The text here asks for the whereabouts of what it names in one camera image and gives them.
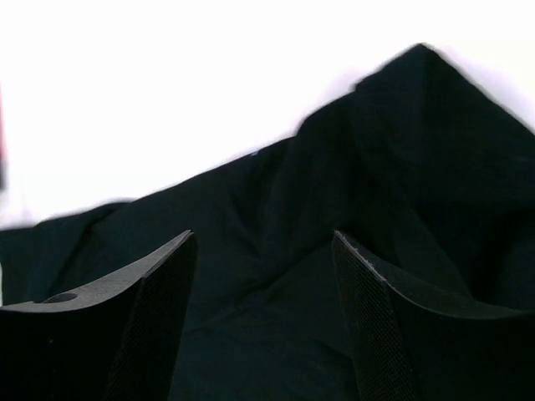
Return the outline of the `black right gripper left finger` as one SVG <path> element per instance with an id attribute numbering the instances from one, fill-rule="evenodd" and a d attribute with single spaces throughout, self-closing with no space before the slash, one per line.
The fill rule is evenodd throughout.
<path id="1" fill-rule="evenodd" d="M 196 255 L 184 231 L 95 281 L 2 307 L 2 399 L 167 399 Z"/>

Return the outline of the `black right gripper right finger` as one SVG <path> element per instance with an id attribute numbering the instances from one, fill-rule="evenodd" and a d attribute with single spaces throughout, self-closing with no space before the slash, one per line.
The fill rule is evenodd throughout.
<path id="1" fill-rule="evenodd" d="M 531 400 L 534 314 L 477 301 L 453 266 L 392 264 L 332 243 L 363 400 Z"/>

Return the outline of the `black t shirt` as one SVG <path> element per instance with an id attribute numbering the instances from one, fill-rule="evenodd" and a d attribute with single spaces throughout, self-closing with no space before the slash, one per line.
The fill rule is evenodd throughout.
<path id="1" fill-rule="evenodd" d="M 1 233 L 3 307 L 43 302 L 184 231 L 196 268 L 166 400 L 363 400 L 336 231 L 453 266 L 534 314 L 534 136 L 417 44 L 252 155 L 139 200 Z"/>

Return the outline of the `red t shirt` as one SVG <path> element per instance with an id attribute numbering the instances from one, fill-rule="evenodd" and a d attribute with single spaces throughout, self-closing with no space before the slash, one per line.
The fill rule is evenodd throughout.
<path id="1" fill-rule="evenodd" d="M 1 162 L 5 159 L 5 144 L 4 144 L 4 122 L 3 122 L 3 99 L 2 99 L 2 90 L 0 95 L 0 160 Z"/>

